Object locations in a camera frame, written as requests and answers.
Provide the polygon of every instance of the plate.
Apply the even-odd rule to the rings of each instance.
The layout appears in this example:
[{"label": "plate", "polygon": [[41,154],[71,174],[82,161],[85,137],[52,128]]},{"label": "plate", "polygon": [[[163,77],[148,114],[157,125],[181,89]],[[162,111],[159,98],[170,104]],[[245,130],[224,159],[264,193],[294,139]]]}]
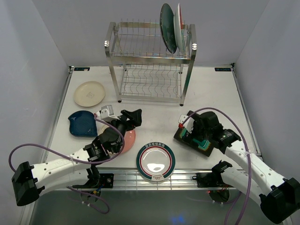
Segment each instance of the plate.
[{"label": "plate", "polygon": [[92,107],[99,104],[105,96],[102,84],[96,81],[88,81],[81,84],[74,92],[74,101],[83,107]]},{"label": "plate", "polygon": [[[106,128],[108,128],[107,125],[102,126],[101,130],[98,132],[98,135],[102,134]],[[124,137],[125,146],[121,154],[127,152],[132,148],[132,146],[135,143],[135,139],[136,139],[135,130],[130,130],[125,133],[125,137]]]},{"label": "plate", "polygon": [[163,143],[148,143],[137,154],[136,167],[144,178],[161,181],[173,173],[175,156],[172,150]]},{"label": "plate", "polygon": [[179,48],[180,52],[185,55],[185,45],[184,45],[184,36],[183,36],[183,24],[182,24],[182,16],[181,16],[181,8],[178,3],[175,15],[174,15],[174,33],[175,33],[175,41],[176,45]]},{"label": "plate", "polygon": [[70,121],[69,131],[77,137],[97,137],[97,126],[94,114],[80,110],[68,117]]},{"label": "plate", "polygon": [[160,10],[160,33],[161,37],[170,53],[175,53],[177,49],[174,33],[174,14],[169,6],[165,3]]}]

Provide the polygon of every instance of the stainless steel dish rack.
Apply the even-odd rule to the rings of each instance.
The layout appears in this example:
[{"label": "stainless steel dish rack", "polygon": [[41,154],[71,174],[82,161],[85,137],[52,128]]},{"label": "stainless steel dish rack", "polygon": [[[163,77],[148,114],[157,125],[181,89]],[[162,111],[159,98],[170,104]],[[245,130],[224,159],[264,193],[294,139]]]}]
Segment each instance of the stainless steel dish rack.
[{"label": "stainless steel dish rack", "polygon": [[[172,54],[161,38],[159,23],[111,22],[104,46],[118,102],[130,98],[183,106],[197,51],[194,24],[184,24],[184,42],[185,52]],[[114,67],[120,64],[122,69]]]}]

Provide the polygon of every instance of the white plate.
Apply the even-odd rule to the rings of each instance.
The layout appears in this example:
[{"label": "white plate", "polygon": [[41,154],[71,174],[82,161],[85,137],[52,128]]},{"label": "white plate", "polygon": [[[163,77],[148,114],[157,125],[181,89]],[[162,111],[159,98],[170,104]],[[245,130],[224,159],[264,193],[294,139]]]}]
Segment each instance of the white plate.
[{"label": "white plate", "polygon": [[163,143],[148,143],[137,154],[136,167],[146,179],[164,180],[171,176],[175,169],[175,156],[172,150]]},{"label": "white plate", "polygon": [[174,15],[174,32],[175,32],[176,45],[179,48],[180,52],[183,55],[185,55],[185,45],[184,45],[184,37],[183,37],[184,29],[182,24],[181,9],[179,3]]},{"label": "white plate", "polygon": [[89,81],[81,84],[74,92],[74,101],[83,107],[92,107],[99,104],[105,96],[102,84]]}]

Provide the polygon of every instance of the white wall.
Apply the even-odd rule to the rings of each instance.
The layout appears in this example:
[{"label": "white wall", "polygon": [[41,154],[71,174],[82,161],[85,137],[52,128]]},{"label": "white wall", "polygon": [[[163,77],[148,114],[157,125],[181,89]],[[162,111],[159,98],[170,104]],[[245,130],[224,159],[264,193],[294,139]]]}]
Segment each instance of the white wall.
[{"label": "white wall", "polygon": [[[182,17],[194,23],[196,65],[236,62],[269,0],[186,0]],[[159,22],[167,2],[175,11],[178,0],[33,0],[66,63],[107,65],[104,40],[110,21],[145,19]]]},{"label": "white wall", "polygon": [[[270,0],[236,67],[262,156],[300,181],[300,1]],[[300,224],[300,211],[293,217]]]},{"label": "white wall", "polygon": [[[22,207],[8,155],[22,143],[45,143],[68,67],[31,0],[0,0],[0,21],[0,224],[16,225]],[[41,152],[20,149],[13,164],[37,163]]]}]

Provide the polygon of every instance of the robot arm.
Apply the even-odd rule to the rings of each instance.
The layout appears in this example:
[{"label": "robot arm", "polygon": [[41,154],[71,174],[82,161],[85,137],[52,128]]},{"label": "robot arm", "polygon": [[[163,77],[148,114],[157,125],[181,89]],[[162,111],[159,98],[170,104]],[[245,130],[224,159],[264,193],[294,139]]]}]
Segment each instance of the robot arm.
[{"label": "robot arm", "polygon": [[[101,108],[96,116],[109,122],[124,136],[126,131],[133,130],[142,123],[142,110],[128,112],[121,111],[122,115],[114,116],[111,105]],[[101,164],[111,155],[119,153],[123,145],[122,139],[111,127],[97,136],[93,142],[84,148],[69,155],[71,160],[58,158],[56,160],[30,165],[29,162],[21,163],[12,177],[15,198],[18,206],[24,206],[36,201],[40,195],[51,190],[64,188],[71,185],[81,185],[91,179],[100,179],[95,164]],[[86,164],[72,159],[96,162]]]},{"label": "robot arm", "polygon": [[[233,159],[247,173],[249,172],[247,154],[250,155],[252,172],[250,197],[260,205],[269,220],[279,224],[300,209],[299,182],[294,178],[286,179],[269,168],[255,154],[246,152],[240,137],[230,129],[223,129],[214,112],[194,114],[182,125],[186,118],[186,115],[181,115],[179,119],[180,128],[184,127],[187,130],[182,137],[186,144],[190,145],[192,140],[199,142],[208,140],[214,148]],[[248,177],[241,175],[232,166],[219,169],[218,173],[224,183],[246,193]]]}]

